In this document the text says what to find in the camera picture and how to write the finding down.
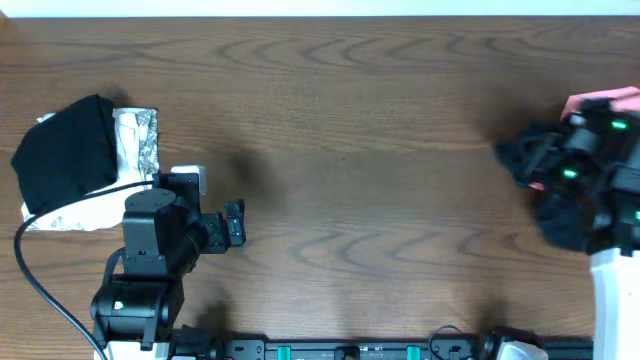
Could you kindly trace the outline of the black t-shirt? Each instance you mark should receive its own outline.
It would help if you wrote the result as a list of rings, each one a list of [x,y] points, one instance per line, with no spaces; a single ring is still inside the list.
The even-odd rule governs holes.
[[[525,186],[516,174],[523,164],[523,157],[517,154],[516,142],[528,129],[549,125],[534,123],[514,139],[495,147],[498,159],[521,188],[534,189]],[[533,215],[543,236],[551,244],[589,255],[618,248],[629,256],[638,250],[639,194],[607,193],[591,197],[536,191],[538,196]]]

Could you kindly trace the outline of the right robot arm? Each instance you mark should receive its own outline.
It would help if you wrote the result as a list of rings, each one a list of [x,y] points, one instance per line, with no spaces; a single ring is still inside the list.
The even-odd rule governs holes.
[[[536,191],[543,237],[589,257],[595,359],[639,356],[639,107],[635,88],[573,96],[556,123],[498,143],[498,160]]]

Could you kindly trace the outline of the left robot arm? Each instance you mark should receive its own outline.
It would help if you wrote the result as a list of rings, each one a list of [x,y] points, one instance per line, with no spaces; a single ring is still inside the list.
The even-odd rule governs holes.
[[[216,345],[178,346],[173,334],[184,303],[183,278],[199,257],[224,254],[246,242],[244,201],[204,214],[201,181],[199,171],[158,173],[150,188],[126,198],[124,246],[109,257],[90,307],[97,357],[222,355]]]

